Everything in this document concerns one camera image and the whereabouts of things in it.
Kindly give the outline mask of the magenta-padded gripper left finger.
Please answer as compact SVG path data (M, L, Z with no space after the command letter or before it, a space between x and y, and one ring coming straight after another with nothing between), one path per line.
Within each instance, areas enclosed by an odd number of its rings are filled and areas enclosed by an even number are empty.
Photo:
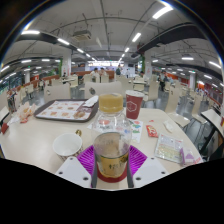
M56 171L56 175L81 187L95 188L97 169L94 147L89 146L77 157L68 157Z

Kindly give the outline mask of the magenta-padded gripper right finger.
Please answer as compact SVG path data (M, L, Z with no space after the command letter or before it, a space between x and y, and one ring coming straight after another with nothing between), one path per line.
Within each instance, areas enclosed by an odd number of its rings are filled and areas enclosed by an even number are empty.
M155 157L147 157L134 146L130 147L127 165L129 188L140 188L168 175L168 171Z

